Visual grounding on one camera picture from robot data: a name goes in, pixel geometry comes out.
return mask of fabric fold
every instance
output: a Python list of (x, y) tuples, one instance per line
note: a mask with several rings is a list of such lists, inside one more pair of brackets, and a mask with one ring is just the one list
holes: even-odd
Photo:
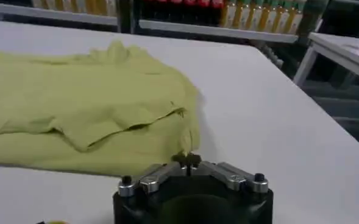
[(119, 41), (89, 54), (0, 52), (0, 163), (136, 173), (198, 148), (196, 98), (178, 70)]

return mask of silver metal bracket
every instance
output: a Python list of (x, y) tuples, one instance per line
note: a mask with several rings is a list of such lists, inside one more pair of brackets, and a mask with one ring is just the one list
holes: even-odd
[(151, 173), (155, 172), (157, 169), (161, 168), (161, 164), (153, 164), (149, 166), (143, 174), (137, 177), (123, 177), (122, 180), (118, 183), (118, 194), (121, 197), (131, 197), (135, 195), (135, 189), (139, 187), (140, 180)]
[(150, 173), (140, 180), (140, 185), (145, 193), (151, 194), (159, 190), (159, 185), (164, 183), (171, 176), (183, 175), (183, 169), (178, 162), (172, 162)]
[(121, 197), (131, 197), (135, 195), (135, 189), (141, 186), (147, 194), (151, 194), (158, 191), (159, 185), (168, 177), (184, 176), (185, 171), (178, 162), (167, 165), (153, 164), (140, 176), (123, 177), (118, 184), (118, 193)]
[[(190, 175), (214, 177), (234, 191), (240, 191), (246, 187), (252, 192), (264, 194), (269, 190), (268, 180), (263, 174), (256, 173), (253, 175), (228, 163), (214, 164), (201, 161), (197, 167), (192, 166), (190, 168)], [(154, 164), (138, 177), (123, 177), (119, 182), (118, 192), (121, 197), (131, 197), (135, 195), (136, 188), (142, 187), (146, 194), (152, 194), (157, 192), (160, 185), (169, 177), (186, 176), (186, 174), (187, 166), (181, 167), (178, 162), (167, 165)]]
[(233, 172), (218, 167), (208, 161), (202, 161), (196, 170), (193, 171), (193, 175), (209, 175), (217, 180), (223, 182), (227, 188), (234, 191), (239, 191), (242, 183), (246, 181), (244, 177), (241, 177)]
[(244, 179), (246, 179), (245, 185), (248, 186), (255, 193), (264, 194), (269, 191), (269, 181), (261, 173), (256, 173), (255, 175), (253, 175), (228, 163), (219, 163), (217, 164), (217, 166), (230, 173), (233, 173), (234, 175), (238, 175), (239, 177), (243, 177)]

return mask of black knob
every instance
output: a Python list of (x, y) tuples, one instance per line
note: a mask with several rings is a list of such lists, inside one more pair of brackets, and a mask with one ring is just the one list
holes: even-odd
[(123, 185), (130, 185), (132, 183), (132, 177), (131, 176), (123, 176), (121, 179), (121, 182), (123, 182)]
[(265, 175), (263, 173), (256, 173), (254, 177), (254, 181), (262, 182), (265, 180)]

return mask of table surface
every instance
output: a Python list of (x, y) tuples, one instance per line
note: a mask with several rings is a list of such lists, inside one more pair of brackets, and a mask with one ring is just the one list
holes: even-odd
[[(359, 143), (256, 48), (0, 22), (0, 51), (136, 44), (199, 88), (203, 159), (263, 172), (274, 223), (359, 223)], [(0, 223), (113, 223), (117, 178), (0, 167)]]
[(311, 33), (310, 39), (359, 64), (359, 38)]

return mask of shelf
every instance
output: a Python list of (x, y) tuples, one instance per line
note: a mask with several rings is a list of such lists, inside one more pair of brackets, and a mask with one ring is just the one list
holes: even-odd
[(334, 0), (335, 2), (349, 3), (353, 5), (359, 5), (359, 0)]
[(151, 30), (166, 30), (174, 32), (183, 32), (183, 33), (197, 33), (197, 34), (206, 34), (222, 37), (235, 37), (235, 38), (245, 38), (250, 40), (263, 40), (263, 41), (272, 41), (280, 43), (293, 43), (296, 42), (298, 36), (280, 34), (280, 33), (266, 33), (266, 32), (256, 32), (250, 30), (239, 30), (239, 29), (228, 29), (221, 27), (211, 27), (211, 26), (198, 26), (190, 24), (181, 24), (181, 23), (167, 23), (160, 21), (151, 21), (141, 19), (139, 21), (139, 26), (142, 29), (151, 29)]
[(117, 18), (111, 16), (89, 15), (85, 13), (61, 12), (55, 10), (38, 9), (17, 5), (0, 4), (0, 13), (36, 18), (59, 19), (82, 23), (117, 26)]

